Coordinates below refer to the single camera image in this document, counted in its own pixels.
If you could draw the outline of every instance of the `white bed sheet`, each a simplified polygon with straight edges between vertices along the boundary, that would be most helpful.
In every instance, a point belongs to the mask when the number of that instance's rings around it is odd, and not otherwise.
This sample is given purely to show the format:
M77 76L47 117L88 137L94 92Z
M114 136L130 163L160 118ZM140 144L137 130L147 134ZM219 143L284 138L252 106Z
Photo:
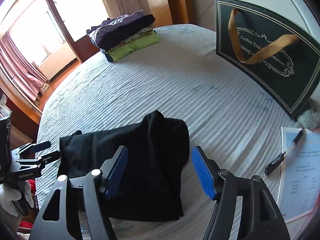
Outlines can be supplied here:
M216 33L195 25L156 29L161 41L117 63L97 53L55 90L45 105L38 142L112 129L136 122L158 109L188 125L190 149L200 145L220 168L244 178L258 174L276 199L280 168L269 177L265 166L281 151L281 126L292 127L281 107L252 79L215 54ZM36 180L41 206L53 185L60 161ZM191 160L181 175L184 216L178 221L149 223L111 219L119 239L202 239L215 205L203 192ZM238 198L230 239L240 223ZM287 224L296 239L312 214ZM86 238L85 215L80 215Z

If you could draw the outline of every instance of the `wooden floor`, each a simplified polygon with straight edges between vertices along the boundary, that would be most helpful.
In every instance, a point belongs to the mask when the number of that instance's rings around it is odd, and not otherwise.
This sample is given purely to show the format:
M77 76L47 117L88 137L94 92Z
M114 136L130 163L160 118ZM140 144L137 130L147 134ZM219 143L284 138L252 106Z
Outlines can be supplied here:
M56 88L61 84L62 81L65 80L65 78L71 74L72 71L74 71L78 66L80 65L80 62L77 61L73 63L67 70L65 70L60 76L58 76L55 80L52 81L47 91L40 97L38 108L43 111L45 103L48 101L49 97L52 95L52 93L56 90Z

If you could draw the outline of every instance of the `green folded garment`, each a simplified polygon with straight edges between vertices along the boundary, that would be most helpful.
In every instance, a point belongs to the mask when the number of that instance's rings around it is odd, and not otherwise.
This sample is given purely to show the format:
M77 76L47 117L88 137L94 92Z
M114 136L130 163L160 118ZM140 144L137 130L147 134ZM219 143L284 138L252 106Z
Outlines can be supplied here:
M127 56L130 52L133 52L138 49L143 49L159 41L160 39L158 35L153 32L150 35L143 36L127 44L124 44L123 46L114 49L108 54L113 58L113 61L116 62L122 59L123 57Z

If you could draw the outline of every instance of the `silver bolt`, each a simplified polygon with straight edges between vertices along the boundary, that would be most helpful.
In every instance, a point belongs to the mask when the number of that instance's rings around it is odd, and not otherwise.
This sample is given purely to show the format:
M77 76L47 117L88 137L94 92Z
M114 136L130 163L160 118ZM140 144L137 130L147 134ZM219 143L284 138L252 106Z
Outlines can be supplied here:
M253 176L253 180L256 181L256 182L260 182L262 179L261 179L260 176L254 175L254 176Z
M226 176L226 175L229 174L229 171L226 170L226 169L221 169L221 170L219 170L219 173L220 173L222 176Z
M91 175L93 175L93 176L97 176L97 175L99 175L100 174L100 170L99 169L95 169L95 170L92 170L91 171Z
M67 176L66 175L60 175L59 177L58 177L58 181L60 181L60 182L63 182L63 181L65 181L67 179Z

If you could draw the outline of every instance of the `blue paper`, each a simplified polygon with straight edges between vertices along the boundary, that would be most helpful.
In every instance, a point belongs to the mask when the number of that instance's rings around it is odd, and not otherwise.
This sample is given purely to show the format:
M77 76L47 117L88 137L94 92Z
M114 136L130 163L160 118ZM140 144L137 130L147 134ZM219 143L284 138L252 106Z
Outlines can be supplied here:
M300 129L282 127L282 151ZM320 133L305 130L297 146L282 163L277 200L285 222L313 211L320 191Z

